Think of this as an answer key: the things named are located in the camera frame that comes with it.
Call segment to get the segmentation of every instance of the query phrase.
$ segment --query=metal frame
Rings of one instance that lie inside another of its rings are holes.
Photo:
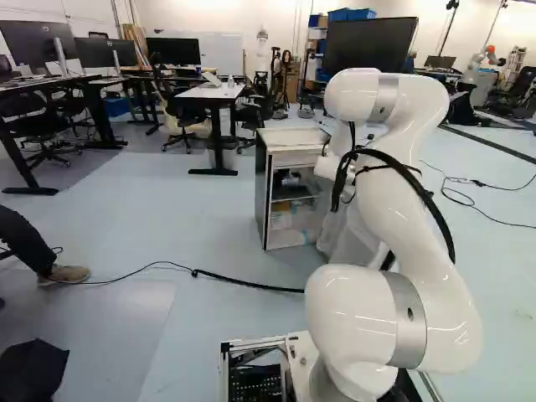
[[[281,359],[281,400],[286,402],[286,376],[287,371],[291,371],[291,363],[288,354],[292,354],[294,346],[292,342],[297,341],[301,332],[290,333],[285,336],[266,337],[258,339],[234,339],[220,344],[219,351],[219,402],[229,402],[229,372],[235,366],[240,366],[252,362],[253,360],[279,350]],[[427,373],[419,373],[419,376],[434,402],[444,402],[436,385]]]

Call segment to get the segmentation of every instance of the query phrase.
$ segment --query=black cable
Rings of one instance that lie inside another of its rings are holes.
[[[352,150],[355,149],[355,124],[353,121],[350,121],[348,123],[350,126],[350,136],[352,136]]]
[[[123,279],[126,279],[128,278],[129,276],[133,276],[135,274],[138,274],[144,270],[146,270],[147,268],[150,268],[150,267],[153,267],[154,265],[156,264],[169,264],[169,265],[174,265],[176,266],[177,268],[181,268],[182,270],[185,270],[187,272],[189,272],[192,277],[194,278],[197,278],[200,275],[203,275],[203,276],[208,276],[210,278],[213,278],[213,279],[217,279],[218,281],[224,281],[224,282],[229,282],[229,283],[233,283],[235,285],[241,285],[241,286],[248,286],[248,287],[253,287],[255,289],[261,289],[263,291],[284,291],[284,292],[289,292],[289,293],[304,293],[305,291],[303,289],[294,289],[294,288],[290,288],[290,287],[279,287],[279,286],[268,286],[268,285],[262,285],[260,283],[254,283],[254,282],[248,282],[248,281],[241,281],[240,279],[235,279],[235,278],[231,278],[231,277],[228,277],[228,276],[223,276],[223,275],[219,275],[219,274],[214,274],[213,272],[209,272],[209,271],[204,271],[204,270],[193,270],[192,268],[188,268],[187,266],[185,265],[180,265],[180,264],[177,264],[175,262],[171,262],[171,261],[154,261],[152,262],[151,264],[147,264],[145,266],[143,266],[142,268],[140,268],[139,270],[136,270],[136,271],[133,271],[133,272],[130,272],[129,274],[126,274],[126,275],[123,275],[123,276],[119,276],[117,278],[114,278],[114,279],[110,279],[108,281],[95,281],[95,282],[68,282],[68,281],[57,281],[53,278],[47,278],[49,281],[52,281],[52,282],[57,282],[57,283],[62,283],[62,284],[65,284],[65,285],[108,285],[108,284],[111,284],[111,283],[114,283],[114,282],[118,282],[118,281],[122,281]]]
[[[55,61],[55,63],[56,63],[59,67],[61,67],[61,64],[59,63],[59,61]],[[76,74],[76,75],[78,75],[79,77],[82,76],[82,74],[77,73],[76,71],[73,71],[73,70],[69,70],[68,68],[67,68],[67,72]]]
[[[305,293],[303,289],[293,289],[290,287],[261,285],[260,283],[241,281],[240,279],[229,278],[228,276],[214,274],[213,272],[208,272],[208,271],[203,271],[203,270],[192,271],[192,276],[194,278],[197,278],[198,274],[205,275],[210,278],[217,279],[219,281],[234,283],[235,285],[242,285],[242,286],[254,287],[255,289],[262,289],[263,291],[285,291],[289,293]]]
[[[521,187],[518,187],[518,188],[505,188],[505,187],[495,186],[495,185],[492,185],[492,184],[487,184],[487,183],[484,183],[484,182],[482,182],[480,180],[476,180],[476,179],[455,178],[455,177],[447,175],[444,171],[442,171],[438,167],[432,166],[428,162],[423,161],[422,159],[420,161],[423,162],[428,168],[434,169],[434,170],[436,170],[437,172],[441,173],[444,176],[443,177],[443,183],[441,184],[441,194],[443,194],[443,196],[445,198],[447,198],[448,200],[452,201],[453,203],[461,205],[462,207],[468,207],[468,208],[474,209],[479,214],[484,215],[486,218],[488,218],[491,221],[496,222],[498,224],[504,224],[506,226],[513,226],[513,227],[517,227],[517,228],[536,229],[536,226],[532,226],[530,224],[514,224],[512,222],[505,222],[503,220],[493,218],[492,216],[486,214],[484,211],[479,209],[476,206],[477,203],[475,202],[475,200],[473,198],[471,198],[467,194],[462,193],[461,191],[458,191],[458,190],[455,190],[454,188],[450,188],[450,187],[446,186],[447,182],[451,182],[451,183],[459,183],[459,184],[474,184],[474,185],[476,185],[478,187],[489,187],[489,188],[495,188],[495,189],[503,190],[503,191],[519,191],[519,190],[522,190],[522,189],[526,188],[532,181],[534,181],[534,179],[536,178],[536,174],[534,174],[532,176],[532,178],[530,180],[528,180],[528,182],[526,182]],[[464,199],[463,200],[455,199],[455,198],[451,197],[450,195],[448,195],[446,192],[451,192],[451,193],[458,194],[458,195],[462,196]]]
[[[428,194],[426,189],[422,187],[419,180],[410,172],[410,170],[396,160],[394,157],[391,157],[388,153],[381,152],[377,149],[370,148],[359,148],[354,151],[350,151],[344,154],[341,158],[341,162],[338,165],[337,177],[335,179],[335,184],[333,185],[332,192],[332,212],[337,212],[338,210],[338,201],[340,199],[340,194],[344,189],[344,184],[346,183],[348,164],[352,159],[357,158],[359,155],[368,155],[370,157],[375,157],[380,161],[387,164],[389,167],[393,168],[400,176],[402,176],[406,182],[415,190],[417,195],[423,201],[425,206],[430,211],[435,222],[437,223],[443,238],[445,239],[446,248],[448,249],[449,257],[451,261],[456,262],[456,251],[454,248],[454,240],[452,239],[451,231],[449,230],[448,224],[446,224],[445,218],[441,214],[441,211],[437,208],[436,203],[432,200],[431,196]]]

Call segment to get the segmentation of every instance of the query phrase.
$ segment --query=sneaker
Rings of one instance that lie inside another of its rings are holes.
[[[38,286],[50,286],[62,282],[66,284],[81,283],[90,277],[90,273],[89,268],[84,266],[54,264],[48,277],[39,277]]]

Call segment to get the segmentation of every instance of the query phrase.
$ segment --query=white cabinet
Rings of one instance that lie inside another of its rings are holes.
[[[313,169],[326,139],[317,128],[259,129],[255,218],[263,250],[317,242],[327,205]]]

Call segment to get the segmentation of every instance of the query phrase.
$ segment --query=cardboard box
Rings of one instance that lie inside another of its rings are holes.
[[[327,15],[321,15],[318,17],[318,27],[327,28]]]

